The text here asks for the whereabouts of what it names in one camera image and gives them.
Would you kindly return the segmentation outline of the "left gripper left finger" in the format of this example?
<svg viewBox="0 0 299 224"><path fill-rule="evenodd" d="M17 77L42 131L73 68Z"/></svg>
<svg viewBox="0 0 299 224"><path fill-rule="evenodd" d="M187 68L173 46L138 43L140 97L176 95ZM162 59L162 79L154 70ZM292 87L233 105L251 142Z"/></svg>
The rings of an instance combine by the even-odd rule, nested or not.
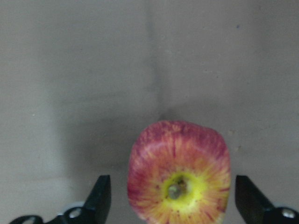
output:
<svg viewBox="0 0 299 224"><path fill-rule="evenodd" d="M111 206L110 175L98 177L90 194L82 205L72 206L55 218L49 224L104 224Z"/></svg>

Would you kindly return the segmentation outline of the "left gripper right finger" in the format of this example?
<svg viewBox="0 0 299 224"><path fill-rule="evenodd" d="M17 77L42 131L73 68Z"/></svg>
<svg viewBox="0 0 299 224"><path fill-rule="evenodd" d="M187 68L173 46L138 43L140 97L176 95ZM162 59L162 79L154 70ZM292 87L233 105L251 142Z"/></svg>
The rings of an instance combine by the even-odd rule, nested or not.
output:
<svg viewBox="0 0 299 224"><path fill-rule="evenodd" d="M275 206L246 175L235 178L235 205L247 224L297 224L299 212Z"/></svg>

